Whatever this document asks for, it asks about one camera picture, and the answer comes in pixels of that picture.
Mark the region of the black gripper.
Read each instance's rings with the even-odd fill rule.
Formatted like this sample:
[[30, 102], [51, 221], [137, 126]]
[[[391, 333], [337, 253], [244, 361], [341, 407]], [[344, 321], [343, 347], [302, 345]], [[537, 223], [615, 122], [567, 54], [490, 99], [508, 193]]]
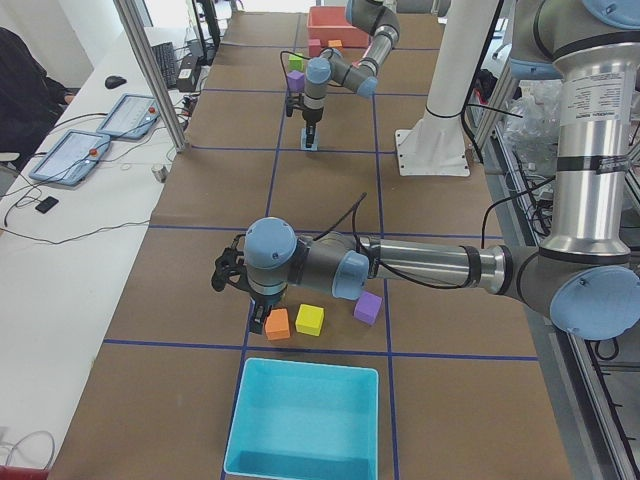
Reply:
[[264, 295], [257, 292], [252, 292], [250, 294], [252, 309], [249, 315], [249, 331], [251, 333], [263, 333], [266, 320], [270, 314], [270, 309], [278, 305], [284, 296], [284, 290], [270, 295]]
[[305, 147], [316, 148], [316, 124], [322, 120], [322, 108], [312, 108], [304, 105], [303, 118], [305, 126]]

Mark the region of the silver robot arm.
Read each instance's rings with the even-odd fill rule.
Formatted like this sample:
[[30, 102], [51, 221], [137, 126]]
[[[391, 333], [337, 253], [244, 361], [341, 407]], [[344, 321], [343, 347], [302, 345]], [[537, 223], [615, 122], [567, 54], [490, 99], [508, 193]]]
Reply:
[[323, 47], [307, 63], [300, 103], [305, 121], [301, 147], [315, 150], [316, 126], [322, 119], [329, 84], [371, 98], [381, 67], [399, 40], [400, 26], [396, 14], [381, 1], [349, 1], [344, 7], [312, 7], [307, 31]]
[[480, 287], [521, 301], [587, 340], [616, 337], [639, 319], [639, 278], [620, 240], [631, 95], [639, 66], [635, 1], [521, 1], [512, 69], [562, 81], [554, 213], [538, 247], [442, 246], [330, 232], [297, 236], [282, 219], [254, 222], [241, 286], [259, 333], [290, 285], [355, 300], [371, 278], [438, 289]]

